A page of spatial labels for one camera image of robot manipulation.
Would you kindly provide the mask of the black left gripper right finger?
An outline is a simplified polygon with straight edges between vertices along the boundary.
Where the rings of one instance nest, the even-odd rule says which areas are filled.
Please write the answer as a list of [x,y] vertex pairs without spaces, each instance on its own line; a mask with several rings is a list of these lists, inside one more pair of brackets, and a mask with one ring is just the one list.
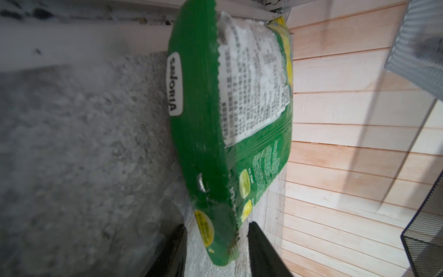
[[256,222],[249,223],[248,245],[252,277],[293,277]]

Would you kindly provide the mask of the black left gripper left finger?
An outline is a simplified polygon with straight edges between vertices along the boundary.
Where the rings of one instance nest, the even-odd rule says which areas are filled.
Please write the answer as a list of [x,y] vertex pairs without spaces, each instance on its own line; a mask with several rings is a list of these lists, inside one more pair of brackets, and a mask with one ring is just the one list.
[[188,232],[184,224],[178,225],[169,237],[161,254],[146,277],[184,277]]

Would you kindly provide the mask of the green candy bag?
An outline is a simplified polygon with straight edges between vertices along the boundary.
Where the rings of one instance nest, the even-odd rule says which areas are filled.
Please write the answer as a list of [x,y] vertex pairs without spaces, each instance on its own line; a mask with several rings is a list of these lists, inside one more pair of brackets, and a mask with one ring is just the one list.
[[288,162],[293,54],[286,22],[186,1],[168,43],[171,132],[211,262],[239,256],[241,227]]

